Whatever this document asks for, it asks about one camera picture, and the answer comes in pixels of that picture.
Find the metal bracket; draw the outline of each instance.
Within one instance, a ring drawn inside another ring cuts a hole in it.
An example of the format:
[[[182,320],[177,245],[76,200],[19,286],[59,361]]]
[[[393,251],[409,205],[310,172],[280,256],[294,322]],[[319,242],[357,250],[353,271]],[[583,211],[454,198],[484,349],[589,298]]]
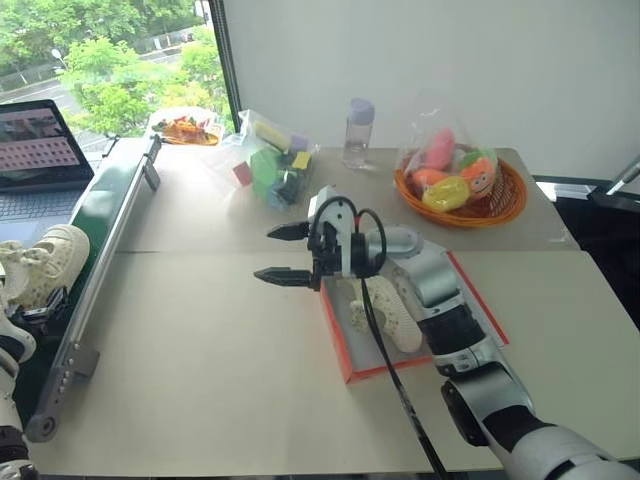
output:
[[[56,433],[65,397],[76,375],[89,378],[98,364],[100,353],[80,342],[69,344],[62,366],[53,367],[40,395],[36,414],[31,417],[25,434],[32,442],[47,442]]]
[[[158,190],[158,188],[160,187],[160,175],[158,175],[158,172],[156,171],[153,163],[149,158],[147,158],[142,172],[144,173],[145,180],[149,184],[149,188],[151,188],[151,190],[153,190],[154,192]]]
[[[113,147],[115,147],[116,143],[118,143],[118,140],[120,140],[120,137],[118,135],[109,137],[109,141],[102,149],[102,158],[107,158],[109,156],[111,150],[113,150]]]
[[[158,156],[158,152],[161,147],[162,141],[160,140],[160,136],[155,134],[151,137],[151,141],[149,142],[149,145],[147,145],[147,148],[145,148],[143,154],[143,157],[146,157],[146,160],[144,167],[142,167],[142,172],[144,173],[144,178],[149,184],[149,187],[154,192],[158,190],[158,187],[160,187],[160,176],[153,164],[156,161],[156,157]]]

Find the yellow toy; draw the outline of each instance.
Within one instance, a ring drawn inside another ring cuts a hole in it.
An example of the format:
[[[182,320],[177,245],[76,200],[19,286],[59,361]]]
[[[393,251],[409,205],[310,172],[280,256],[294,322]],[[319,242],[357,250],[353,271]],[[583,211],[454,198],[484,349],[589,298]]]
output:
[[[422,195],[422,203],[431,210],[444,213],[462,207],[470,195],[465,179],[452,175],[427,188]]]

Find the white wall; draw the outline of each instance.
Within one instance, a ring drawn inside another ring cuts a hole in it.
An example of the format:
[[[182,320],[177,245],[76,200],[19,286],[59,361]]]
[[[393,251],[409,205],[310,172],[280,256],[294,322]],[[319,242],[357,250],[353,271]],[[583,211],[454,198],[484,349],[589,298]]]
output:
[[[640,153],[638,0],[229,0],[244,108],[340,145],[348,103],[373,146],[408,138],[422,88],[536,174],[611,178]]]

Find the green foliage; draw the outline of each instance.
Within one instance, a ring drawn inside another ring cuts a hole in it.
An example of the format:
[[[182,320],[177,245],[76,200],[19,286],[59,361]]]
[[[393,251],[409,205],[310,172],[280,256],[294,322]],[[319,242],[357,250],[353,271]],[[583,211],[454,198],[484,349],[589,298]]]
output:
[[[189,80],[207,89],[213,110],[221,117],[226,131],[234,129],[222,65],[213,32],[206,27],[194,29],[195,42],[182,47],[182,69]]]
[[[203,43],[205,45],[213,45],[218,48],[218,44],[216,43],[216,36],[213,33],[213,30],[206,26],[199,26],[193,29],[193,38],[196,42]]]
[[[211,96],[196,82],[188,84],[167,85],[162,92],[161,104],[168,107],[203,107],[213,106]]]
[[[0,59],[23,68],[51,61],[52,48],[64,54],[95,36],[129,42],[145,29],[145,17],[127,0],[0,0],[0,12]]]
[[[103,134],[142,134],[149,115],[161,104],[157,92],[183,77],[167,65],[140,60],[126,45],[104,37],[74,43],[65,60],[62,83],[85,110],[73,123]]]
[[[0,0],[0,74],[51,61],[74,42],[136,40],[202,23],[191,0]]]
[[[153,111],[197,105],[231,131],[211,29],[194,28],[179,65],[143,61],[131,47],[202,22],[193,0],[0,0],[0,75],[51,64],[56,48],[67,65],[60,80],[83,110],[75,128],[139,135]]]
[[[74,115],[76,129],[136,136],[155,110],[200,106],[216,111],[233,130],[224,79],[215,45],[185,45],[176,67],[140,60],[124,43],[100,37],[71,46],[62,83],[84,112]]]

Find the white sneaker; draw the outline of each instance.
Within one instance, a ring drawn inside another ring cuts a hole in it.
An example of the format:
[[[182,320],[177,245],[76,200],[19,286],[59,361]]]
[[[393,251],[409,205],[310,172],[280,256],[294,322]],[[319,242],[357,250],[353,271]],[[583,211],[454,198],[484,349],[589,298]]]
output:
[[[10,243],[0,244],[7,301],[25,310],[45,307],[56,288],[71,291],[89,256],[89,238],[73,225],[51,227],[33,248],[21,251],[18,261],[19,243]]]
[[[0,263],[4,269],[4,298],[18,296],[27,285],[27,270],[20,263],[24,247],[17,240],[0,243]]]
[[[348,279],[348,282],[356,294],[356,300],[349,304],[351,323],[356,330],[368,332],[369,324],[364,312],[360,280]],[[413,353],[419,350],[422,346],[422,332],[405,308],[393,284],[381,275],[370,277],[366,282],[372,306],[380,310],[386,320],[382,331],[393,340],[401,352]]]

